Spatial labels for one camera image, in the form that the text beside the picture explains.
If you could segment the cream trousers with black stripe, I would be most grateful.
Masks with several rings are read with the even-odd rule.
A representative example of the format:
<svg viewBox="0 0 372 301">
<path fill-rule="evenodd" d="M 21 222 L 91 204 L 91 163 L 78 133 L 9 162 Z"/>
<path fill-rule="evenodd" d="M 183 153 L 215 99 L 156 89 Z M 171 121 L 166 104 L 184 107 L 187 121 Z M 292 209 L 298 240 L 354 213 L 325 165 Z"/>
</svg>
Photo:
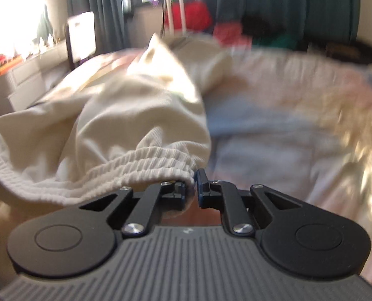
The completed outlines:
<svg viewBox="0 0 372 301">
<path fill-rule="evenodd" d="M 211 155 L 203 97 L 232 56 L 201 35 L 153 36 L 129 66 L 0 117 L 0 207 L 44 213 L 122 186 L 179 179 Z"/>
</svg>

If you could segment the pastel bed sheet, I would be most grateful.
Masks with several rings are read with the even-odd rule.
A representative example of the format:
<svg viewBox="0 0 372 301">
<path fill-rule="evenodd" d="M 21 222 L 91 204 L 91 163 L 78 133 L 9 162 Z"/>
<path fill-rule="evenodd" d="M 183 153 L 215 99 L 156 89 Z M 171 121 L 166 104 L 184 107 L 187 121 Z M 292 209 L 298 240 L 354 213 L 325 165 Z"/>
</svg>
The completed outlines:
<svg viewBox="0 0 372 301">
<path fill-rule="evenodd" d="M 99 84 L 143 52 L 97 56 L 38 104 Z M 347 216 L 372 242 L 372 68 L 291 52 L 231 56 L 231 72 L 203 97 L 212 147 L 203 168 L 241 188 L 261 182 Z M 0 207 L 0 287 L 15 277 L 10 232 L 57 209 Z M 372 283 L 372 251 L 363 275 Z"/>
</svg>

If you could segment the white dresser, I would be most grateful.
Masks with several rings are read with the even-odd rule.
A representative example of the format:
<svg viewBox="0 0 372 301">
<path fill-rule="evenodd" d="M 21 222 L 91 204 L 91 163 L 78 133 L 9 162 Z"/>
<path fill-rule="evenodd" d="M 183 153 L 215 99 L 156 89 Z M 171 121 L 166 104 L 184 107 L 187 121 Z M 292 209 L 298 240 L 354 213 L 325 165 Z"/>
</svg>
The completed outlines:
<svg viewBox="0 0 372 301">
<path fill-rule="evenodd" d="M 27 109 L 69 71 L 65 41 L 15 65 L 0 76 L 0 116 Z"/>
</svg>

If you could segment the orange box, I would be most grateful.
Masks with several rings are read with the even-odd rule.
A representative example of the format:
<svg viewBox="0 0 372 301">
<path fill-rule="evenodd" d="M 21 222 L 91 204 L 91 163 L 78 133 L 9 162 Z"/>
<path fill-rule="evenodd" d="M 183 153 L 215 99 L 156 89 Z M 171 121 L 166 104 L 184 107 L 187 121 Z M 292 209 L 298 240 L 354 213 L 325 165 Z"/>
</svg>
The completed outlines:
<svg viewBox="0 0 372 301">
<path fill-rule="evenodd" d="M 12 69 L 16 65 L 22 63 L 23 60 L 21 58 L 12 59 L 9 62 L 6 62 L 5 64 L 0 66 L 0 76 L 6 74 L 8 70 Z"/>
</svg>

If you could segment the dark bedside furniture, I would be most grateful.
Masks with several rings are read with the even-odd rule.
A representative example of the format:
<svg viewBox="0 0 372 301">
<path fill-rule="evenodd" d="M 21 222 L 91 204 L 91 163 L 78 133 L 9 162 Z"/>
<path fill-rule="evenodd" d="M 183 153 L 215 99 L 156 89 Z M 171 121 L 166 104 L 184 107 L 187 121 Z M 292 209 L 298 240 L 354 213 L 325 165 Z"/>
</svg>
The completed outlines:
<svg viewBox="0 0 372 301">
<path fill-rule="evenodd" d="M 307 43 L 307 52 L 319 54 L 340 62 L 372 64 L 372 46 L 362 41 L 340 43 L 336 41 L 312 40 Z"/>
</svg>

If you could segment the green garment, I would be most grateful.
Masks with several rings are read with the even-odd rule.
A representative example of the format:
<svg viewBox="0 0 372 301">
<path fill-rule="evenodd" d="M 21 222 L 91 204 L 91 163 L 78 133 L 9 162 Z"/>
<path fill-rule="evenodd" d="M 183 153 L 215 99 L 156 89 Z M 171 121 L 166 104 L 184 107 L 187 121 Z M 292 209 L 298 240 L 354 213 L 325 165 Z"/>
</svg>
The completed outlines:
<svg viewBox="0 0 372 301">
<path fill-rule="evenodd" d="M 279 34 L 275 36 L 259 37 L 253 39 L 253 46 L 260 46 L 262 48 L 279 48 L 286 50 L 295 50 L 299 41 L 288 35 Z"/>
</svg>

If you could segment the white chair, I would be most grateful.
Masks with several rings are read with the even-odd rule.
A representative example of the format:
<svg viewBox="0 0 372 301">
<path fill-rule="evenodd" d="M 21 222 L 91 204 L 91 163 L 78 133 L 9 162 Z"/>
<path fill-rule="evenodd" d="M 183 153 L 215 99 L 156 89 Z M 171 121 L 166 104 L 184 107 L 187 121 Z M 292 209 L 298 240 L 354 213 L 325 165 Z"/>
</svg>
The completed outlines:
<svg viewBox="0 0 372 301">
<path fill-rule="evenodd" d="M 96 35 L 93 12 L 70 17 L 65 27 L 66 48 L 72 70 L 96 52 Z"/>
</svg>

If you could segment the wavy vanity mirror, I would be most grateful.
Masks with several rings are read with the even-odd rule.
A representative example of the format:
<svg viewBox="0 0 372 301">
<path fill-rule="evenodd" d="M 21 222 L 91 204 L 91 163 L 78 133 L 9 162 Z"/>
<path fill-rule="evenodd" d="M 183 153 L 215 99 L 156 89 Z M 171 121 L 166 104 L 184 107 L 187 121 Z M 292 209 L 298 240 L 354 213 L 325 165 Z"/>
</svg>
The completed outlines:
<svg viewBox="0 0 372 301">
<path fill-rule="evenodd" d="M 53 26 L 49 19 L 48 8 L 44 5 L 44 11 L 39 20 L 36 37 L 32 41 L 34 44 L 39 44 L 40 40 L 46 43 L 49 36 L 53 36 Z"/>
</svg>

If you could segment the black garment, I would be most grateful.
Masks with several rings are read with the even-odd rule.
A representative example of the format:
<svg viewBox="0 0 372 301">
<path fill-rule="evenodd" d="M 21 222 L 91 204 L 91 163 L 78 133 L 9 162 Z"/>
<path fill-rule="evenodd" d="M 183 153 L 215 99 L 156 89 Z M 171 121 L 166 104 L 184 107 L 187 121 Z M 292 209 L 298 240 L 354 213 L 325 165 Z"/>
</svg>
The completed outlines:
<svg viewBox="0 0 372 301">
<path fill-rule="evenodd" d="M 241 19 L 242 34 L 253 39 L 274 39 L 286 33 L 281 25 L 273 25 L 259 15 L 244 15 Z"/>
</svg>

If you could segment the pink garment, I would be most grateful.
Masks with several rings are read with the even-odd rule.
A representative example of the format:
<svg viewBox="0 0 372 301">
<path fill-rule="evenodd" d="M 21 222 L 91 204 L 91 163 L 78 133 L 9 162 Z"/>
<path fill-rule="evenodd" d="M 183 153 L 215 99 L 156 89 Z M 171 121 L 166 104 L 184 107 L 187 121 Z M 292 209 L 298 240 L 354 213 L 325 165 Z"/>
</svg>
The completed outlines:
<svg viewBox="0 0 372 301">
<path fill-rule="evenodd" d="M 239 22 L 217 23 L 213 29 L 213 37 L 222 46 L 244 46 L 250 48 L 252 38 L 242 34 Z"/>
</svg>

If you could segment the teal right curtain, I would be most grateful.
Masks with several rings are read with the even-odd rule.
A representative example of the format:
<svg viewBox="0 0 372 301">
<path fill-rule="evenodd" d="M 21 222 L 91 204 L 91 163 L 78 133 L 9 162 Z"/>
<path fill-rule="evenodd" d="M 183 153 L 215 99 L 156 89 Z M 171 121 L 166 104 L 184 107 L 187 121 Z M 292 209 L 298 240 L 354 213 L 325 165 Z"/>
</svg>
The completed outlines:
<svg viewBox="0 0 372 301">
<path fill-rule="evenodd" d="M 356 39 L 360 0 L 201 0 L 218 22 L 260 16 L 297 37 L 331 41 Z"/>
</svg>

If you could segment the teal curtain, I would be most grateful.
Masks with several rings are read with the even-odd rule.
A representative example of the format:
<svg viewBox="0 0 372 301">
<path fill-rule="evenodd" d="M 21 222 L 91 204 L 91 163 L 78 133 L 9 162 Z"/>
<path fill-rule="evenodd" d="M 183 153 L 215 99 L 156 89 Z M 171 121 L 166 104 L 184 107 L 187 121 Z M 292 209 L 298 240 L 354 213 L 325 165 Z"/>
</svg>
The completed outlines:
<svg viewBox="0 0 372 301">
<path fill-rule="evenodd" d="M 201 0 L 218 22 L 260 16 L 297 37 L 331 41 L 356 39 L 360 0 Z"/>
<path fill-rule="evenodd" d="M 127 21 L 132 15 L 131 0 L 67 0 L 67 4 L 69 16 L 93 12 L 98 54 L 130 47 Z"/>
</svg>

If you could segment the red garment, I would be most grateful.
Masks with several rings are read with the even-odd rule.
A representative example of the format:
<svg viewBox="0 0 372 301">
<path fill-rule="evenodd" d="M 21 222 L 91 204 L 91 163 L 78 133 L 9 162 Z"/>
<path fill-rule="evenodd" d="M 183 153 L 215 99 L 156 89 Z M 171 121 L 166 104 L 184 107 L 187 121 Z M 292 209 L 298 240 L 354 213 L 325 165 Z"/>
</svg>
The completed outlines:
<svg viewBox="0 0 372 301">
<path fill-rule="evenodd" d="M 212 26 L 213 19 L 207 5 L 201 1 L 187 2 L 185 7 L 186 28 L 190 31 L 204 31 Z M 174 29 L 181 29 L 180 5 L 172 4 Z"/>
</svg>

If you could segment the teal left curtain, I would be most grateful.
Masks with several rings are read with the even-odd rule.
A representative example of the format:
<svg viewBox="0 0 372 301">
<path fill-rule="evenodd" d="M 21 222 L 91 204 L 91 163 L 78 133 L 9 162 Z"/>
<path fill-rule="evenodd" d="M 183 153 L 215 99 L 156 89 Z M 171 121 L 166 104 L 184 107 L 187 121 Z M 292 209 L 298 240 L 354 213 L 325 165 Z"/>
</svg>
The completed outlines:
<svg viewBox="0 0 372 301">
<path fill-rule="evenodd" d="M 130 47 L 127 21 L 132 15 L 131 0 L 67 0 L 67 4 L 69 16 L 93 12 L 98 54 Z"/>
</svg>

